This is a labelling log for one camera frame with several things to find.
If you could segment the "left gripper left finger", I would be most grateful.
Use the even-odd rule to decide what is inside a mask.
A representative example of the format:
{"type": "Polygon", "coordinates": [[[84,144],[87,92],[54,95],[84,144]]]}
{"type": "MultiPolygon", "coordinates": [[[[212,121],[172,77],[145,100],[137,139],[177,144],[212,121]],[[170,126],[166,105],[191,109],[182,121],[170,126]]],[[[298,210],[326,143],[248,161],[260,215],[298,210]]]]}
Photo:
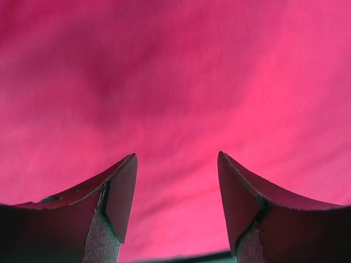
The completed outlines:
{"type": "Polygon", "coordinates": [[[130,154],[40,202],[1,205],[1,262],[117,262],[136,178],[130,154]]]}

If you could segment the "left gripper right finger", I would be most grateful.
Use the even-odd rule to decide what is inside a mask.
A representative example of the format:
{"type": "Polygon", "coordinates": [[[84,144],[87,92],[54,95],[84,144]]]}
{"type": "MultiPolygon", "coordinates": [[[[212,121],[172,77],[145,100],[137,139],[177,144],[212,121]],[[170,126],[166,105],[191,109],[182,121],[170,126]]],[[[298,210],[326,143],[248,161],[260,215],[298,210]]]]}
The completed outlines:
{"type": "Polygon", "coordinates": [[[317,201],[217,159],[230,250],[237,262],[350,262],[350,207],[317,201]]]}

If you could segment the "magenta polo shirt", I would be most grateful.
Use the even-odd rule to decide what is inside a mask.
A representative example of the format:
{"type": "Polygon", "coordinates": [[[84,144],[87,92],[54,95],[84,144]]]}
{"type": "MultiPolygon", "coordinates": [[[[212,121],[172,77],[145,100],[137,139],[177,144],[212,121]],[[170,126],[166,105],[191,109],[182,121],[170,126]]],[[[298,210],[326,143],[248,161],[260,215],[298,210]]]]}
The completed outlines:
{"type": "Polygon", "coordinates": [[[350,204],[350,1],[1,1],[1,202],[136,153],[120,262],[228,248],[217,156],[350,204]]]}

